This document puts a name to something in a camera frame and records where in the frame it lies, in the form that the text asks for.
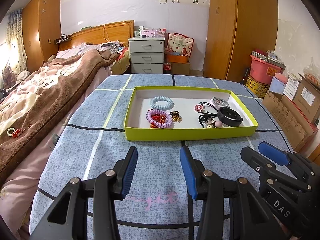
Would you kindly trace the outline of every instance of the purple spiral hair tie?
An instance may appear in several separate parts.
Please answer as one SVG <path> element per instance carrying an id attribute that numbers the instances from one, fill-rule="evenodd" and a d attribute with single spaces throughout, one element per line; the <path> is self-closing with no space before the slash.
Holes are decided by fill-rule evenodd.
<path id="1" fill-rule="evenodd" d="M 160 123 L 160 122 L 157 122 L 157 121 L 153 120 L 152 117 L 151 117 L 153 114 L 163 114 L 163 115 L 165 115 L 166 122 L 165 123 Z M 149 121 L 149 123 L 154 123 L 155 126 L 158 127 L 158 128 L 168 128 L 168 127 L 170 127 L 172 125 L 172 117 L 171 117 L 171 115 L 169 115 L 165 111 L 158 110 L 158 109 L 149 110 L 147 112 L 147 120 Z"/>

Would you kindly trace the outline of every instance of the wooden headboard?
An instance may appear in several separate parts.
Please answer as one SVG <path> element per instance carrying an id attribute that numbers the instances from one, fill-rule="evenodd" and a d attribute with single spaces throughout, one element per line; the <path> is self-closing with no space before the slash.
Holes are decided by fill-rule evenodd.
<path id="1" fill-rule="evenodd" d="M 60 44 L 60 51 L 74 48 L 83 42 L 101 44 L 109 41 L 128 42 L 133 37 L 134 21 L 108 23 L 73 33 L 71 41 Z"/>

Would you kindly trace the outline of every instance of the metal bolt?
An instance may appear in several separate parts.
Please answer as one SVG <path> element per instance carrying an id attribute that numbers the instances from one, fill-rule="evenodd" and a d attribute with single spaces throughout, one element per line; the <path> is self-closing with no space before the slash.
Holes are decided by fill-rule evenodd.
<path id="1" fill-rule="evenodd" d="M 71 184 L 77 184 L 79 182 L 79 178 L 77 178 L 77 177 L 74 177 L 74 178 L 72 178 L 71 180 L 70 180 L 70 183 Z"/>
<path id="2" fill-rule="evenodd" d="M 113 176 L 114 174 L 116 174 L 116 172 L 115 172 L 114 170 L 107 170 L 107 171 L 106 171 L 106 175 L 107 175 L 108 177 L 111 177 L 111 176 Z"/>
<path id="3" fill-rule="evenodd" d="M 247 184 L 248 180 L 246 178 L 239 178 L 240 184 Z"/>
<path id="4" fill-rule="evenodd" d="M 210 177 L 210 176 L 213 175 L 213 172 L 210 171 L 210 170 L 205 170 L 205 171 L 203 172 L 203 175 L 206 176 L 206 177 Z"/>

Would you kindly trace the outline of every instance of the wardrobe door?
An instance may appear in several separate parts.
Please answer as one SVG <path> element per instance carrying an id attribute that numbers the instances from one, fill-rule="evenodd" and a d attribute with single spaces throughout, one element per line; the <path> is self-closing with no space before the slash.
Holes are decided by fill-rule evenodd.
<path id="1" fill-rule="evenodd" d="M 42 66 L 43 57 L 39 41 L 39 0 L 31 0 L 22 10 L 22 37 L 27 54 L 27 68 L 32 73 Z"/>
<path id="2" fill-rule="evenodd" d="M 48 60 L 58 52 L 54 40 L 61 36 L 60 0 L 39 0 L 39 30 L 43 59 Z"/>
<path id="3" fill-rule="evenodd" d="M 240 82 L 255 49 L 275 50 L 278 0 L 238 0 L 236 34 L 227 80 Z"/>
<path id="4" fill-rule="evenodd" d="M 226 79 L 236 29 L 237 0 L 210 0 L 204 76 Z"/>

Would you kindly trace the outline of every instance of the gray drawer cabinet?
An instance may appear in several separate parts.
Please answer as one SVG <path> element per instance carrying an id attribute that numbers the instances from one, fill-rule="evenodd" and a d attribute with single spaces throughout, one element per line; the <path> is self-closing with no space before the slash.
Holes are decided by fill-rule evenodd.
<path id="1" fill-rule="evenodd" d="M 163 74 L 164 37 L 129 39 L 132 73 Z"/>

